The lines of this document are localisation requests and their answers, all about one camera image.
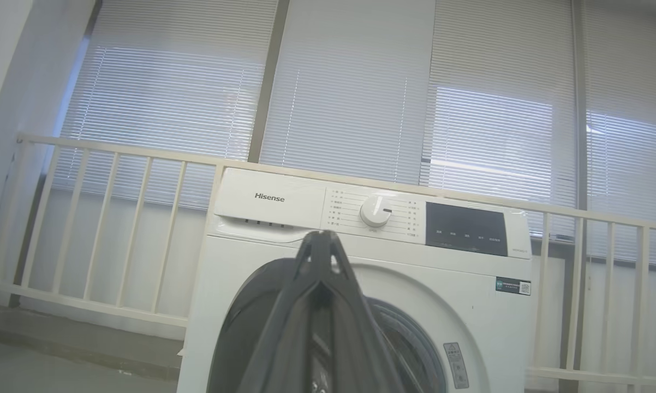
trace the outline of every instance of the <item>gray floor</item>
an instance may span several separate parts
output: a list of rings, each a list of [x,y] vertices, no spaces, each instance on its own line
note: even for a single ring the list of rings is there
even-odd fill
[[[0,344],[0,392],[174,392],[176,383],[127,375],[91,363],[73,363]]]

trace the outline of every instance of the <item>qr code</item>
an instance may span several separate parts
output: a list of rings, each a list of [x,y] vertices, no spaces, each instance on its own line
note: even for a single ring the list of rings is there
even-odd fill
[[[520,293],[525,295],[532,294],[532,284],[531,283],[520,283]]]

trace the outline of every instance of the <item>black display panel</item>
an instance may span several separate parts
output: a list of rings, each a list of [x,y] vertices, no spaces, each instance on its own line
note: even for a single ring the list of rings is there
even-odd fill
[[[507,257],[505,216],[497,211],[427,202],[425,244]]]

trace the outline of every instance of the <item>hisense logo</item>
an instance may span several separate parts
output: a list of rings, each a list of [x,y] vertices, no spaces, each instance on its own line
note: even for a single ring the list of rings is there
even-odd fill
[[[278,201],[278,202],[284,202],[284,198],[280,198],[277,196],[270,196],[270,195],[265,195],[261,194],[260,192],[256,192],[255,198],[260,198],[260,199],[268,199],[269,201]]]

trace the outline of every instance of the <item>washing machine door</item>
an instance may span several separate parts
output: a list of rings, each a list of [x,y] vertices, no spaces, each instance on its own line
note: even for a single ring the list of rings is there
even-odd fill
[[[275,300],[293,264],[278,259],[260,267],[239,289],[218,336],[208,391],[236,391]],[[447,384],[438,351],[407,313],[386,301],[368,298],[372,314],[410,393],[440,393]]]

